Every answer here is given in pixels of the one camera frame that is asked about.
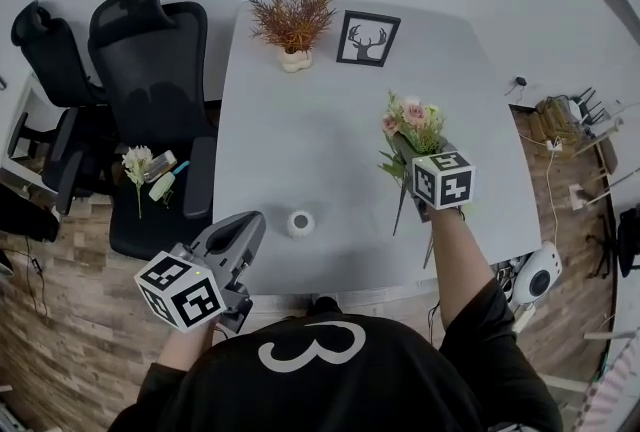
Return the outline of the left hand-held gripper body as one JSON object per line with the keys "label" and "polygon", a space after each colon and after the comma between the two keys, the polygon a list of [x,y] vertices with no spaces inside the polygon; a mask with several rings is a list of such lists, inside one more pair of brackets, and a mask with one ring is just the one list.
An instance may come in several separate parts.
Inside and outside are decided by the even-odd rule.
{"label": "left hand-held gripper body", "polygon": [[240,281],[254,259],[248,232],[203,231],[192,244],[157,254],[134,280],[151,311],[181,332],[217,319],[233,333],[253,307]]}

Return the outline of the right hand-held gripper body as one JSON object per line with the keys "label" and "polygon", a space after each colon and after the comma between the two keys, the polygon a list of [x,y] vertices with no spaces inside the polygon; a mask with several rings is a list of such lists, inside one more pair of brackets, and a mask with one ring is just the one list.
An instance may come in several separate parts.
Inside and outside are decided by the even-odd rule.
{"label": "right hand-held gripper body", "polygon": [[412,193],[433,210],[471,203],[477,168],[459,151],[416,157],[411,162]]}

